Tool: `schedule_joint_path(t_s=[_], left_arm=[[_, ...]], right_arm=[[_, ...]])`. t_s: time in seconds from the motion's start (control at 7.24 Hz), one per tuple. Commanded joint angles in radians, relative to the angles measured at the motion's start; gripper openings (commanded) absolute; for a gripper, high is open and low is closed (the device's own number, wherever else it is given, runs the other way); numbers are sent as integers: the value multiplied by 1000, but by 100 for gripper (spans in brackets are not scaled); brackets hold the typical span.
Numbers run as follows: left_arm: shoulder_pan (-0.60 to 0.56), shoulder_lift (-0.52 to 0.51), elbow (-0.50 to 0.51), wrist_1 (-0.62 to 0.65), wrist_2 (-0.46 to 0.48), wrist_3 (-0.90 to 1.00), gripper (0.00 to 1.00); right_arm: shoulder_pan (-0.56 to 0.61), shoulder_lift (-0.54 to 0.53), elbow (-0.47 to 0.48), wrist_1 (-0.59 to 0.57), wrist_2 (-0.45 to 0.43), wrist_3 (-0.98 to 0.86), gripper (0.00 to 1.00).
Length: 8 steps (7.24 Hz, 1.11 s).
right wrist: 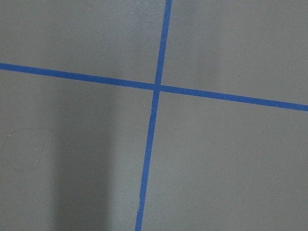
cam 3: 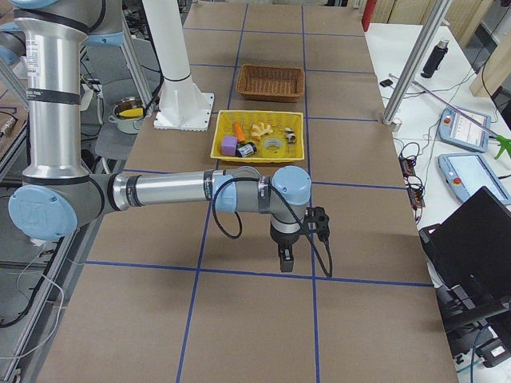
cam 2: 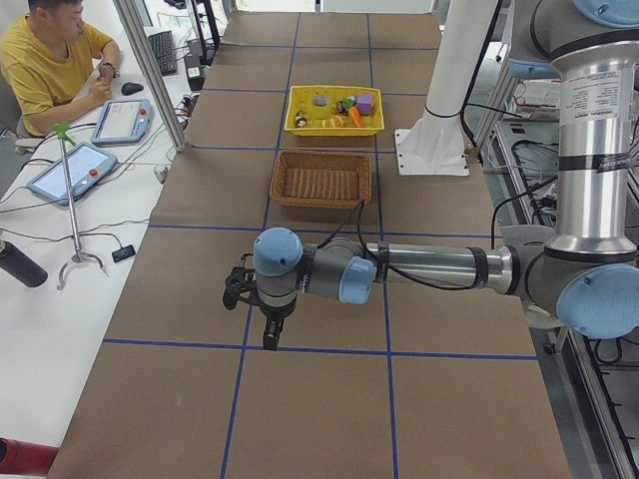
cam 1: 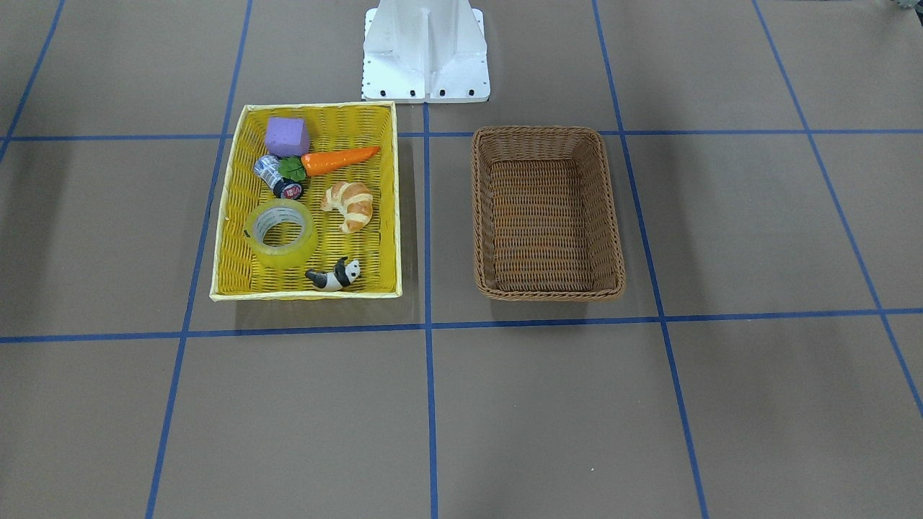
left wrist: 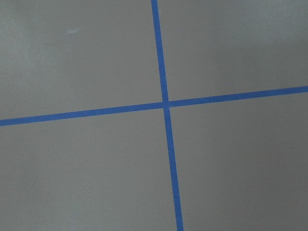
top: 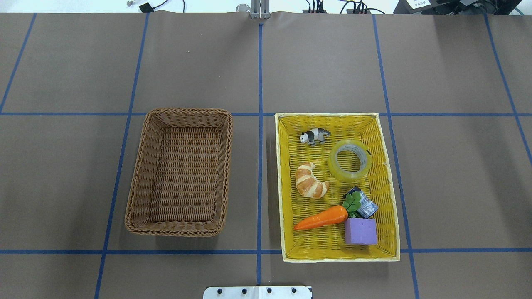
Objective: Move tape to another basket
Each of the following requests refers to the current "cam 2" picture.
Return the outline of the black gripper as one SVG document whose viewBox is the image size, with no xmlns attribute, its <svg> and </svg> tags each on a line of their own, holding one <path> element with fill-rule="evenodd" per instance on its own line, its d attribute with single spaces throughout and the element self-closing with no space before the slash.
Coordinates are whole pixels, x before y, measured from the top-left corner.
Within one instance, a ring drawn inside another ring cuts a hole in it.
<svg viewBox="0 0 639 479">
<path fill-rule="evenodd" d="M 284 306 L 263 305 L 261 312 L 265 315 L 266 326 L 263 334 L 263 349 L 278 350 L 286 318 L 292 315 L 297 303 L 290 302 Z"/>
</svg>

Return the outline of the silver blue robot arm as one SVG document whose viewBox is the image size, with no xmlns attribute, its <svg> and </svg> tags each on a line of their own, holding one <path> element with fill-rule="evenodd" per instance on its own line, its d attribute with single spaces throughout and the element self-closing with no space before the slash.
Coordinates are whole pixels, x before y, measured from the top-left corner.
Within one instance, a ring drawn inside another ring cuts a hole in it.
<svg viewBox="0 0 639 479">
<path fill-rule="evenodd" d="M 548 65 L 561 80 L 557 220 L 542 245 L 304 244 L 273 228 L 255 241 L 249 290 L 276 349 L 300 293 L 363 304 L 377 282 L 514 294 L 597 339 L 638 324 L 637 249 L 625 234 L 629 103 L 638 61 L 634 1 L 519 1 L 511 68 Z"/>
</svg>

